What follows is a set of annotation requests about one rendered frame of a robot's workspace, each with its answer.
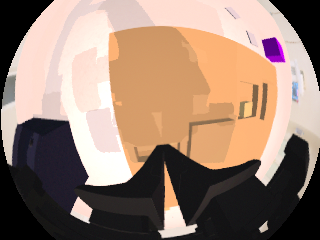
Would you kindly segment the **purple cube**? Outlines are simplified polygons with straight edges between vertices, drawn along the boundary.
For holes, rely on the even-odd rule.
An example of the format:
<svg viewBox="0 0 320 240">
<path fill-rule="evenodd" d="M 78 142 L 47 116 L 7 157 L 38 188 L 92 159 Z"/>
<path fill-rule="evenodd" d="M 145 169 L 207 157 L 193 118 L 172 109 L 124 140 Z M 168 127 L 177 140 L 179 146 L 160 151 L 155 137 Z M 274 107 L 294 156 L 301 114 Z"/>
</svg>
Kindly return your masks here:
<svg viewBox="0 0 320 240">
<path fill-rule="evenodd" d="M 268 57 L 269 61 L 272 61 L 272 63 L 284 63 L 284 51 L 283 47 L 281 47 L 281 44 L 279 41 L 277 41 L 276 37 L 269 37 L 269 39 L 261 40 L 261 43 L 263 43 L 263 49 L 264 49 L 264 55 L 265 57 Z"/>
</svg>

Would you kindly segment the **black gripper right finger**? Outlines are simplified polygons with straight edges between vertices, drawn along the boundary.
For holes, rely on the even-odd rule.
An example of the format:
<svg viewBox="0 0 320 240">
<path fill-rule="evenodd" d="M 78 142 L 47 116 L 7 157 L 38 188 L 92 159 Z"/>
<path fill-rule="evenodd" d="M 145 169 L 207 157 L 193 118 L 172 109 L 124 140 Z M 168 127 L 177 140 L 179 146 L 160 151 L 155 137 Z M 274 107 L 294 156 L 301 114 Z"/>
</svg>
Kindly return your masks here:
<svg viewBox="0 0 320 240">
<path fill-rule="evenodd" d="M 253 159 L 228 168 L 211 169 L 183 155 L 172 145 L 163 144 L 164 161 L 180 213 L 187 227 L 196 224 L 212 197 L 227 192 L 248 177 L 256 176 L 261 160 Z"/>
</svg>

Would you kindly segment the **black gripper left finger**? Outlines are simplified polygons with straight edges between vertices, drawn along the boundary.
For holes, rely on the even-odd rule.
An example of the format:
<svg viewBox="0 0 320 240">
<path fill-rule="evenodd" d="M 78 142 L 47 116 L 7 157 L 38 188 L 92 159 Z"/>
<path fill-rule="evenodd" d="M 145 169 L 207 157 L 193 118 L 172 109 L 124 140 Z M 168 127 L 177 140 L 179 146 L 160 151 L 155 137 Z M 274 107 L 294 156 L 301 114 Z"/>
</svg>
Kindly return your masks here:
<svg viewBox="0 0 320 240">
<path fill-rule="evenodd" d="M 159 231 L 164 227 L 165 209 L 165 163 L 163 144 L 152 149 L 145 160 L 128 181 L 112 185 L 77 185 L 77 197 L 89 208 L 120 213 L 120 215 L 149 216 Z"/>
</svg>

